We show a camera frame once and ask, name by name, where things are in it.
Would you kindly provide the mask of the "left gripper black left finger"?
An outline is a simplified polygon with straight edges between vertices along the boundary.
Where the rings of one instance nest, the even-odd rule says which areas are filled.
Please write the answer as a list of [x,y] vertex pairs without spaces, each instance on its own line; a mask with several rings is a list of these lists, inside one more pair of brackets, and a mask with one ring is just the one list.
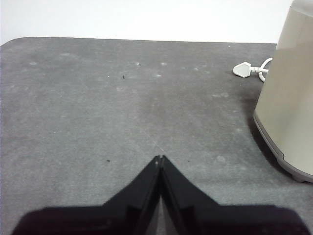
[[103,205],[47,207],[26,213],[14,235],[150,235],[159,211],[160,156]]

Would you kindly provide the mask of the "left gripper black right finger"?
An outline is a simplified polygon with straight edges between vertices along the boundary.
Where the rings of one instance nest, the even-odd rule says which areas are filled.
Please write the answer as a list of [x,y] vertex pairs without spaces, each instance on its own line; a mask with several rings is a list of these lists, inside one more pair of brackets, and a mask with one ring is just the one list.
[[161,187],[167,219],[178,235],[307,235],[293,210],[275,205],[220,205],[161,157]]

